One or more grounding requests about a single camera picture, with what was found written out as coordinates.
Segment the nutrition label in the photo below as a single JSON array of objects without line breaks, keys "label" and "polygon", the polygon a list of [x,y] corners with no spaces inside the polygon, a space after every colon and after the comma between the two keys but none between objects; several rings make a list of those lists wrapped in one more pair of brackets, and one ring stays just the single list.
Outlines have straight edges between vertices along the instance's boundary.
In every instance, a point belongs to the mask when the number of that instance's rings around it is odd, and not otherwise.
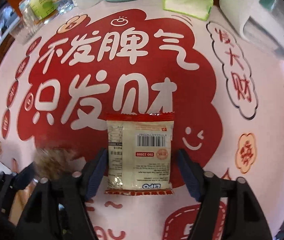
[{"label": "nutrition label", "polygon": [[122,136],[123,126],[108,127],[109,136],[109,188],[122,188]]},{"label": "nutrition label", "polygon": [[145,176],[137,181],[167,181],[170,177],[170,164],[149,163],[148,165],[136,165],[135,169],[140,176]]}]

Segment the smiley face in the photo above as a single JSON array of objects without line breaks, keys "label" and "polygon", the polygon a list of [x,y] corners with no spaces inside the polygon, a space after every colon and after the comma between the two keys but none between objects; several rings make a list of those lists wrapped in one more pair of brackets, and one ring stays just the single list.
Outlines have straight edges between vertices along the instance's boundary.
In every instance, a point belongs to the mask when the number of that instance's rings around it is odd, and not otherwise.
[{"label": "smiley face", "polygon": [[126,18],[127,17],[119,16],[118,19],[113,19],[111,21],[111,25],[113,25],[113,26],[124,26],[124,25],[129,23],[129,21]]},{"label": "smiley face", "polygon": [[[189,134],[191,134],[191,132],[192,132],[191,127],[186,127],[186,128],[185,128],[185,133],[186,133],[186,134],[189,135]],[[200,131],[200,132],[197,134],[197,137],[200,138],[201,140],[204,139],[203,130]],[[183,140],[184,145],[185,145],[187,148],[189,148],[190,150],[192,150],[192,151],[197,151],[198,149],[200,149],[200,148],[202,147],[202,143],[199,143],[197,146],[192,146],[192,145],[190,145],[190,144],[187,142],[187,140],[186,140],[185,137],[183,137],[182,140]]]}]

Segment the green label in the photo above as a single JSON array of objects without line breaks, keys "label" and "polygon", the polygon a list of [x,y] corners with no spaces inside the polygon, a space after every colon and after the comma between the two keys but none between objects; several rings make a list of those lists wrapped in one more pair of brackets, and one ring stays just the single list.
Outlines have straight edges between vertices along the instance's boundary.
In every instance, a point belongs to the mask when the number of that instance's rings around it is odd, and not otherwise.
[{"label": "green label", "polygon": [[30,7],[39,20],[44,19],[56,9],[53,0],[31,0]]}]

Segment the snack packet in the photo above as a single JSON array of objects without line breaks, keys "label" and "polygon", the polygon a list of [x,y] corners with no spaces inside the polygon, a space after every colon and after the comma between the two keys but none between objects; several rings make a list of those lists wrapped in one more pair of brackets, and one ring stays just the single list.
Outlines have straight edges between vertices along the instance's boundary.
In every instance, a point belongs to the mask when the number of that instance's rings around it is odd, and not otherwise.
[{"label": "snack packet", "polygon": [[109,115],[106,123],[109,190],[171,189],[173,113]]}]

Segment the red circle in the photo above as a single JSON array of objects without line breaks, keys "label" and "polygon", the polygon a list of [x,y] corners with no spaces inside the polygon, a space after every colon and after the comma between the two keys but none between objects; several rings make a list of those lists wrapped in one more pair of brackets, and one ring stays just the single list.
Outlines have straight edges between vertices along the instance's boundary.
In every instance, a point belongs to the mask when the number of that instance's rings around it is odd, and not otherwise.
[{"label": "red circle", "polygon": [[29,48],[26,51],[26,56],[29,56],[33,50],[38,46],[38,44],[41,42],[42,37],[38,37],[35,41],[32,42],[32,44],[29,46]]},{"label": "red circle", "polygon": [[9,132],[9,126],[10,126],[10,110],[9,109],[7,109],[3,115],[1,126],[2,126],[1,127],[2,137],[3,139],[6,139],[8,132]]},{"label": "red circle", "polygon": [[19,82],[16,80],[9,89],[8,97],[6,98],[6,106],[9,108],[15,99],[15,95],[18,91]]},{"label": "red circle", "polygon": [[21,63],[19,64],[19,66],[17,68],[17,71],[15,73],[15,79],[18,79],[20,77],[20,75],[22,75],[27,64],[29,63],[29,60],[30,60],[30,56],[27,56],[21,61]]},{"label": "red circle", "polygon": [[30,111],[33,106],[34,96],[32,93],[28,93],[24,100],[24,109]]},{"label": "red circle", "polygon": [[159,160],[165,160],[167,159],[168,157],[168,152],[166,149],[159,149],[156,153],[156,157],[159,159]]}]

